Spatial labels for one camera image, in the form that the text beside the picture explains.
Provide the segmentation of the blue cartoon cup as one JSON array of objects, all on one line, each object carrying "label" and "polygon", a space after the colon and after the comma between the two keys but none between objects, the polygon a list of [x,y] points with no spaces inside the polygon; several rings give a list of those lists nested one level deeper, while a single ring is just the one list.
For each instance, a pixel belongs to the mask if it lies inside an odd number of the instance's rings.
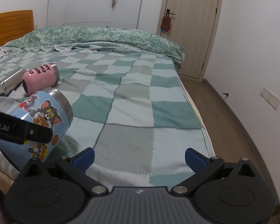
[{"label": "blue cartoon cup", "polygon": [[16,144],[0,140],[0,151],[17,170],[22,170],[30,159],[45,161],[73,121],[69,101],[56,88],[45,88],[35,92],[8,115],[48,127],[53,132],[49,143],[25,140],[23,144]]}]

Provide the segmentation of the pink printed cup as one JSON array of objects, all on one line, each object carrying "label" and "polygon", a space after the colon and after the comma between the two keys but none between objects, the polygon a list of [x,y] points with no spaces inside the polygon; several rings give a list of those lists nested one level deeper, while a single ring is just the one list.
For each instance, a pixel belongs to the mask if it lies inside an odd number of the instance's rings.
[{"label": "pink printed cup", "polygon": [[22,84],[25,93],[30,96],[44,88],[55,86],[59,79],[60,73],[56,64],[46,63],[25,72]]}]

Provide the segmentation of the stainless steel flask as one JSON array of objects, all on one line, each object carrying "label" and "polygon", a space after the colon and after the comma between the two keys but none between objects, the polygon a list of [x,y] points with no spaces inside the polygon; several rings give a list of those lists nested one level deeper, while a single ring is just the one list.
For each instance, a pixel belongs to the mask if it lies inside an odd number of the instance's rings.
[{"label": "stainless steel flask", "polygon": [[23,81],[23,75],[26,72],[26,69],[20,67],[2,79],[0,81],[0,96],[8,96],[13,90],[19,87]]}]

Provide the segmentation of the checkered teal bed blanket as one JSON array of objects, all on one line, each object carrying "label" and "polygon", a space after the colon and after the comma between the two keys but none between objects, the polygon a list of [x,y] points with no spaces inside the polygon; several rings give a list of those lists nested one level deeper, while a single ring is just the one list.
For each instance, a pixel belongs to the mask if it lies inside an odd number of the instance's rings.
[{"label": "checkered teal bed blanket", "polygon": [[[0,81],[20,67],[55,63],[55,85],[69,101],[73,121],[45,162],[93,148],[86,173],[108,188],[167,186],[193,175],[185,151],[206,157],[214,149],[199,111],[173,60],[121,44],[84,43],[66,51],[10,51],[0,60]],[[22,86],[0,96],[9,114],[29,96]],[[0,151],[0,170],[20,173]]]}]

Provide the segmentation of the green floral duvet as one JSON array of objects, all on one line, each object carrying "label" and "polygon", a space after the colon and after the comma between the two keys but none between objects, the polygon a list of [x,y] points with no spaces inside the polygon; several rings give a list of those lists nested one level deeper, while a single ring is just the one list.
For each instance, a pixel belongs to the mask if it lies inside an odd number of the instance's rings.
[{"label": "green floral duvet", "polygon": [[136,29],[59,26],[37,29],[21,38],[7,42],[2,48],[10,51],[66,51],[84,43],[108,46],[109,43],[135,47],[143,51],[167,56],[179,70],[185,54],[183,47],[164,37]]}]

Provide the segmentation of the orange wooden headboard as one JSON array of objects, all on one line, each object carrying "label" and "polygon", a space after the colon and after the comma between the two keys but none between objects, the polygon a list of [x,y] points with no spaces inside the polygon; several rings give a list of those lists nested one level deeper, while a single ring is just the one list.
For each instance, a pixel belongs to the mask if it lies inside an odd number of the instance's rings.
[{"label": "orange wooden headboard", "polygon": [[0,13],[0,47],[34,30],[32,10]]}]

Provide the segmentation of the white built-in wardrobe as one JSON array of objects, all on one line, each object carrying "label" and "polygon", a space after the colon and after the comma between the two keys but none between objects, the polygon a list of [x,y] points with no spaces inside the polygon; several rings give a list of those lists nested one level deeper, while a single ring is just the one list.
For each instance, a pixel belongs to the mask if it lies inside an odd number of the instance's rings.
[{"label": "white built-in wardrobe", "polygon": [[48,0],[47,27],[80,26],[136,29],[141,0]]}]

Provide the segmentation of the beige wooden door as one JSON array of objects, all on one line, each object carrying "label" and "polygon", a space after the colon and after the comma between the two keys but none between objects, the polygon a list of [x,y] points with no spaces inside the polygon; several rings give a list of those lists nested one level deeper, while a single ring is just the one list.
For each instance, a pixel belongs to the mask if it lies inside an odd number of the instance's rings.
[{"label": "beige wooden door", "polygon": [[184,77],[202,79],[215,36],[222,0],[163,0],[160,19],[170,9],[169,32],[157,34],[183,47],[185,59],[179,70]]}]

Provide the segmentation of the white wall socket panel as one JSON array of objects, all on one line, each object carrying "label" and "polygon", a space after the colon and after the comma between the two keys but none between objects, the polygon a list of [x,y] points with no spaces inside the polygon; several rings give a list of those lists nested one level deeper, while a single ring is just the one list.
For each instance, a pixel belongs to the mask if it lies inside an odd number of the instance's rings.
[{"label": "white wall socket panel", "polygon": [[260,96],[265,99],[274,109],[278,108],[280,99],[271,93],[267,88],[262,88]]}]

